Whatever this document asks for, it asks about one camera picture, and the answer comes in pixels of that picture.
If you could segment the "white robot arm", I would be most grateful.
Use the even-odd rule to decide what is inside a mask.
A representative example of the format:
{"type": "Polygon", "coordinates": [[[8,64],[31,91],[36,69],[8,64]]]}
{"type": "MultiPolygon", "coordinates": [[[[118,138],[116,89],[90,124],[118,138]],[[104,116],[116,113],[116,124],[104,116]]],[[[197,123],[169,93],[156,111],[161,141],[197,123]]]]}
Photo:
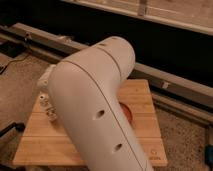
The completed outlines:
{"type": "Polygon", "coordinates": [[[117,98],[135,65],[131,44],[108,37],[49,66],[38,81],[90,171],[154,171],[117,98]]]}

